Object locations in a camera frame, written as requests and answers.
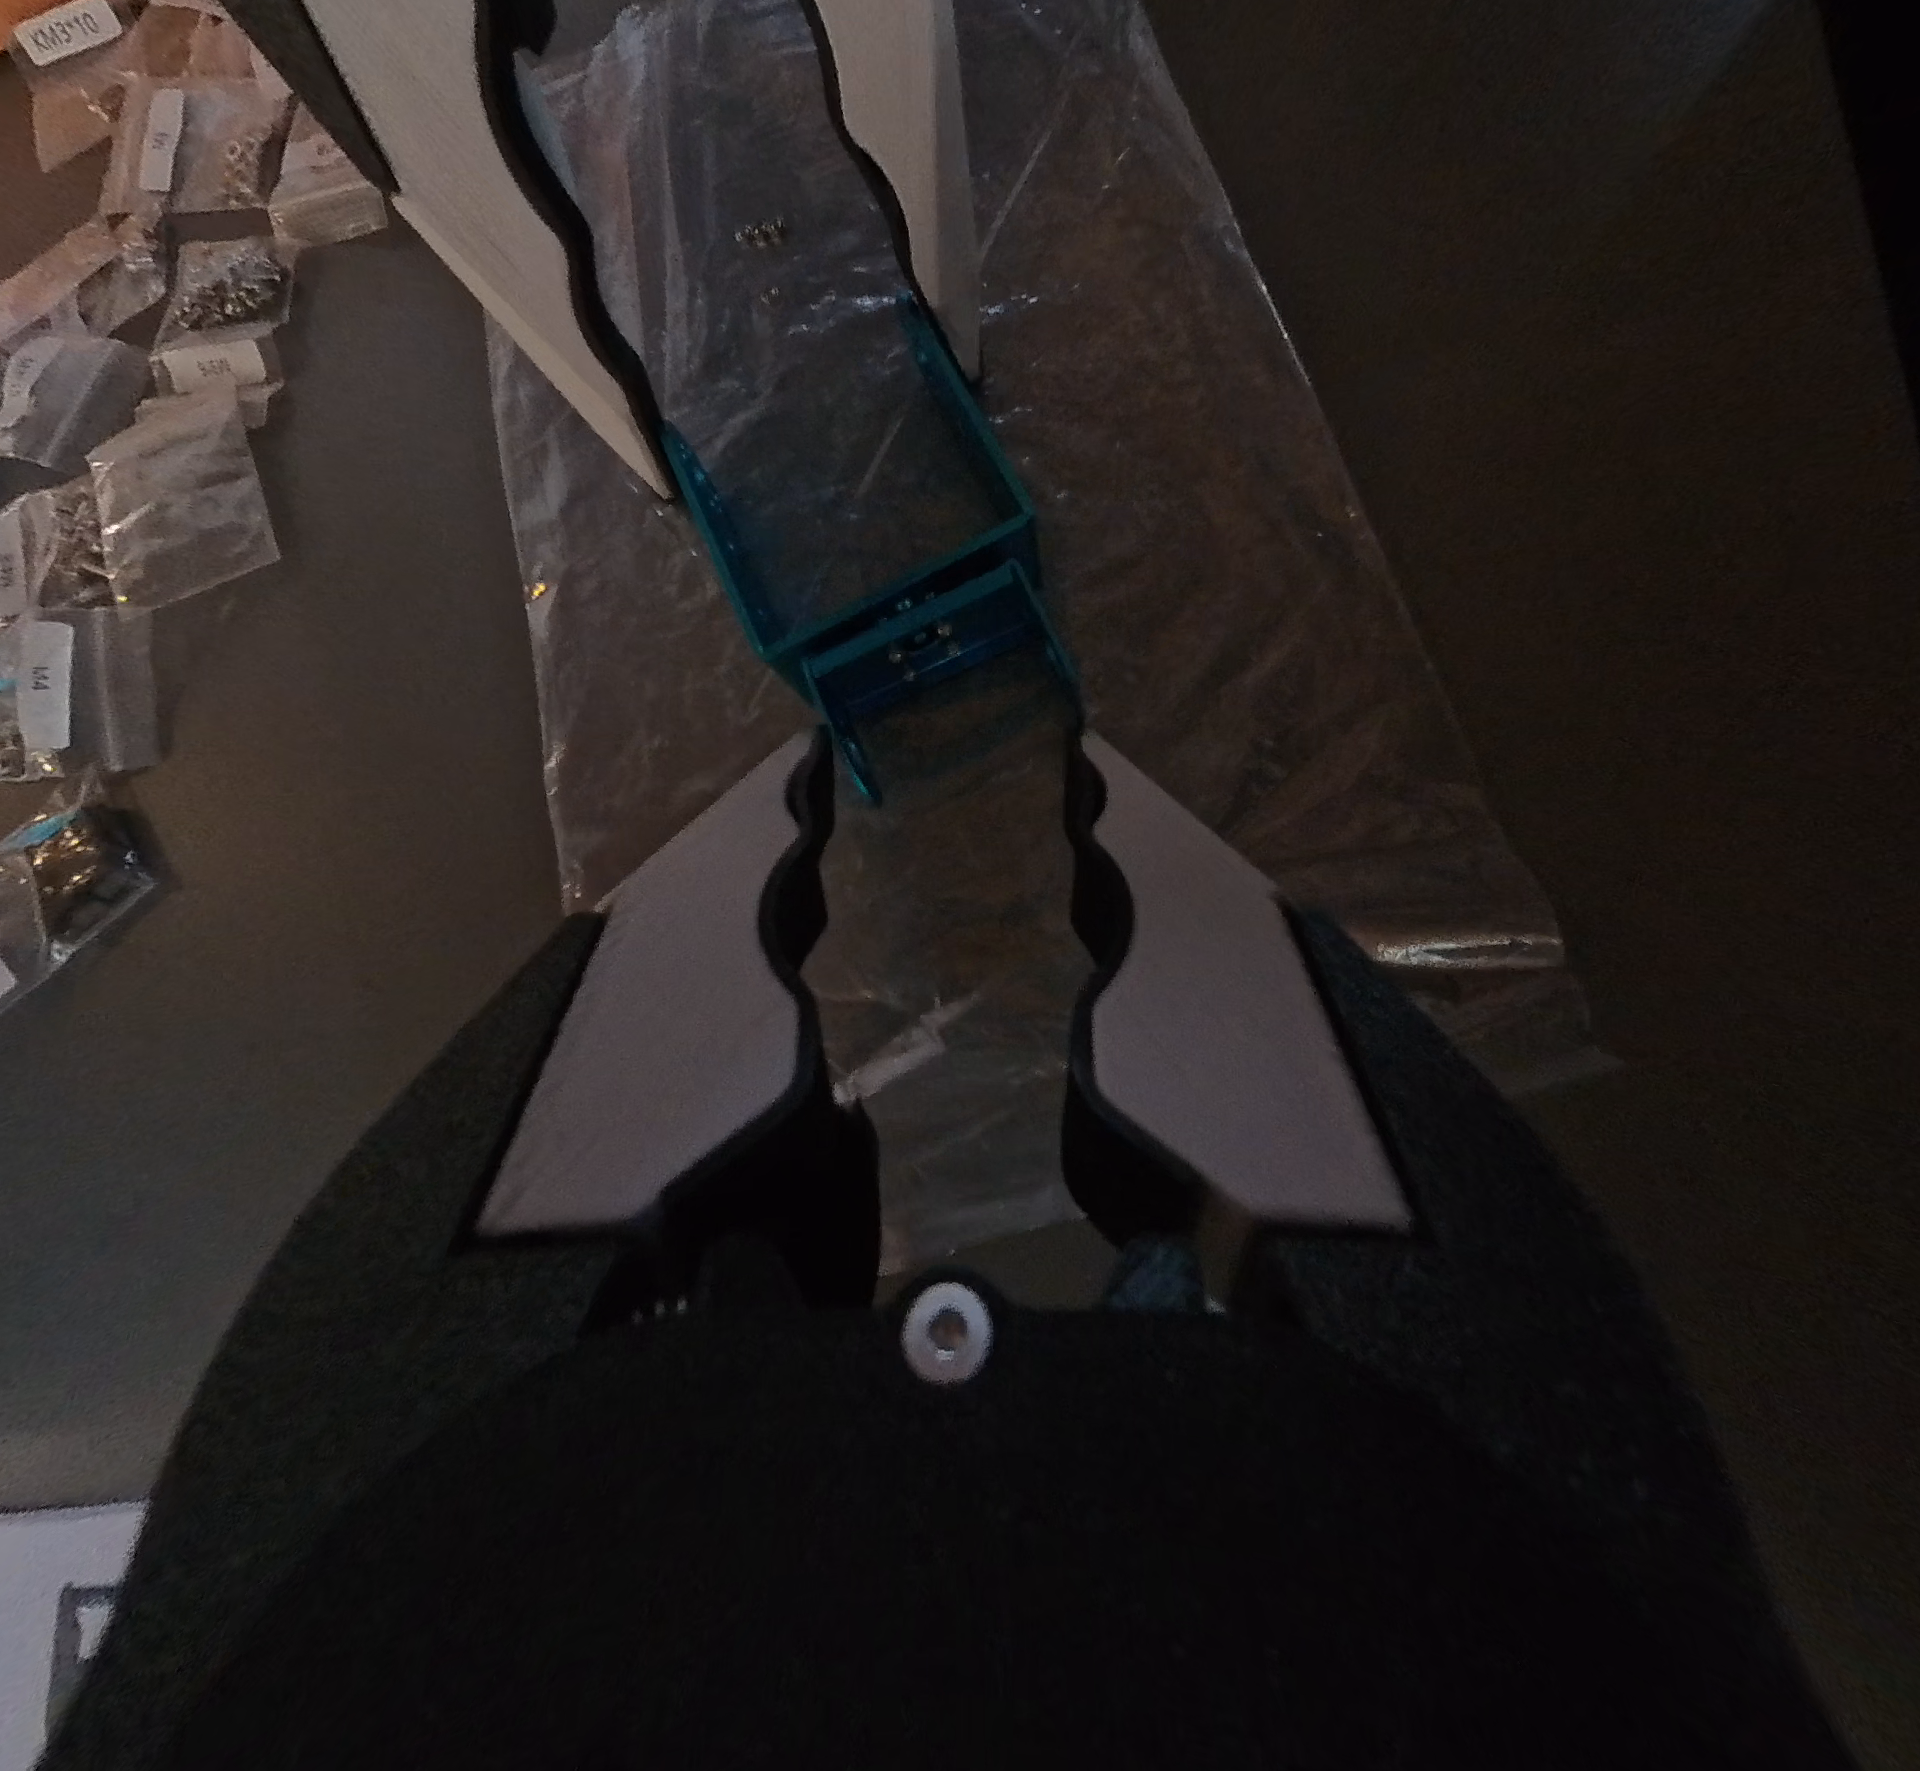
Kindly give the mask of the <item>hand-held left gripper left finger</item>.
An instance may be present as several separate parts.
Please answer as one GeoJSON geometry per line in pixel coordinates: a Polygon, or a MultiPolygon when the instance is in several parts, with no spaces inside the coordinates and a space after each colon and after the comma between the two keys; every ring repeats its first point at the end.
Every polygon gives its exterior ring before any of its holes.
{"type": "Polygon", "coordinates": [[[669,1301],[749,1239],[804,1303],[875,1301],[879,1135],[839,1101],[804,977],[835,823],[835,743],[807,729],[604,899],[476,1241],[613,1237],[669,1301]]]}

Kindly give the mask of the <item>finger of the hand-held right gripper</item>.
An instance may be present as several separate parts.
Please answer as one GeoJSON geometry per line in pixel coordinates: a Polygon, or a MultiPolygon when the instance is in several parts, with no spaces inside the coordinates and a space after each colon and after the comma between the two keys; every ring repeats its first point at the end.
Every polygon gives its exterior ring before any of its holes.
{"type": "Polygon", "coordinates": [[[541,87],[552,0],[300,0],[397,209],[660,501],[660,409],[613,321],[541,87]]]}
{"type": "Polygon", "coordinates": [[[982,375],[982,255],[954,0],[800,0],[829,115],[912,295],[969,383],[982,375]]]}

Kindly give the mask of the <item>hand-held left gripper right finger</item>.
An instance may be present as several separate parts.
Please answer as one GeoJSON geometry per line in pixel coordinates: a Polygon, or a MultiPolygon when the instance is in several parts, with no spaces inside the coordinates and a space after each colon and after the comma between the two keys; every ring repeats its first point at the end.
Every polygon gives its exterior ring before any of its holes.
{"type": "Polygon", "coordinates": [[[1097,731],[1068,739],[1060,1159],[1116,1251],[1232,1285],[1261,1239],[1405,1241],[1415,1193],[1276,885],[1097,731]]]}

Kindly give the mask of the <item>small blue U bracket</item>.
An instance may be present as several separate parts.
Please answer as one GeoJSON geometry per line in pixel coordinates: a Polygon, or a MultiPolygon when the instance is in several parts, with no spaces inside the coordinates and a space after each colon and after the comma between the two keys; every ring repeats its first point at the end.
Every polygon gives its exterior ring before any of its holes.
{"type": "Polygon", "coordinates": [[[836,613],[796,645],[799,685],[868,803],[882,785],[862,727],[1014,651],[1035,649],[1086,719],[1082,679],[1028,561],[991,549],[936,563],[836,613]]]}

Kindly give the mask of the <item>large blue U bracket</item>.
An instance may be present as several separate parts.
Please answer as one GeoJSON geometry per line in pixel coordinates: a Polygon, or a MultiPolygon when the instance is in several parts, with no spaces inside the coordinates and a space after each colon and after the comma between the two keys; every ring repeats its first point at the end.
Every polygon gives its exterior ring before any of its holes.
{"type": "Polygon", "coordinates": [[[992,517],[982,531],[826,613],[795,623],[775,601],[772,557],[677,429],[663,439],[674,479],[754,651],[836,727],[877,717],[919,683],[939,683],[1037,643],[1068,687],[1078,677],[1044,605],[1038,513],[975,391],[925,307],[899,297],[925,391],[992,517]]]}

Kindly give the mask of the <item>grey desk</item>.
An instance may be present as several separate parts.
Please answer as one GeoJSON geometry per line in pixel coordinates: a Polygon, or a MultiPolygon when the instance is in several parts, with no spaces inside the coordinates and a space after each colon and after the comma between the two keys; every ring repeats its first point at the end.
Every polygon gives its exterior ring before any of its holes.
{"type": "MultiPolygon", "coordinates": [[[[1524,1111],[1916,1766],[1916,435],[1815,0],[1142,0],[1597,1037],[1524,1111]]],[[[5,1509],[145,1495],[295,1213],[560,915],[485,321],[300,271],[173,879],[5,1015],[5,1509]]]]}

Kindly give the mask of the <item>clear plastic bag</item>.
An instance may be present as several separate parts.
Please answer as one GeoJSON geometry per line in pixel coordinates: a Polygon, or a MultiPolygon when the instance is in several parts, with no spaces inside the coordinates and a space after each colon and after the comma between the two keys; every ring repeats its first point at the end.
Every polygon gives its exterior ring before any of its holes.
{"type": "MultiPolygon", "coordinates": [[[[982,407],[1037,509],[1093,727],[1503,1081],[1584,1049],[1549,899],[1477,767],[1141,0],[957,0],[982,247],[982,407]]],[[[601,283],[783,617],[991,513],[896,309],[880,209],[799,0],[647,0],[541,95],[601,283]],[[784,217],[791,301],[739,227],[784,217]]],[[[489,331],[492,417],[564,903],[601,903],[813,717],[695,519],[489,331]]],[[[1062,695],[1016,651],[865,731],[807,965],[880,1153],[880,1267],[1075,1217],[1062,695]]]]}

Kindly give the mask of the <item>pile of small screw bags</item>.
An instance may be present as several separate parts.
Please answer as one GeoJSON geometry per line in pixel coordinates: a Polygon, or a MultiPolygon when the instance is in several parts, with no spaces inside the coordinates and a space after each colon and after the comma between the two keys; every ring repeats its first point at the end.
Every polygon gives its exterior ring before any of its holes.
{"type": "Polygon", "coordinates": [[[5,279],[3,1001],[158,887],[110,779],[162,753],[155,623],[281,559],[254,433],[303,253],[388,201],[221,0],[68,0],[6,55],[89,219],[5,279]]]}

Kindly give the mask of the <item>instruction booklet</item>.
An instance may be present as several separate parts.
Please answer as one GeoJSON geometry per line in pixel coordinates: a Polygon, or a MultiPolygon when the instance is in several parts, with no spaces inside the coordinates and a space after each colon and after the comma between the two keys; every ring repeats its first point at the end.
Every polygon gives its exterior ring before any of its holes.
{"type": "Polygon", "coordinates": [[[146,1499],[3,1515],[3,1766],[30,1768],[101,1651],[146,1499]]]}

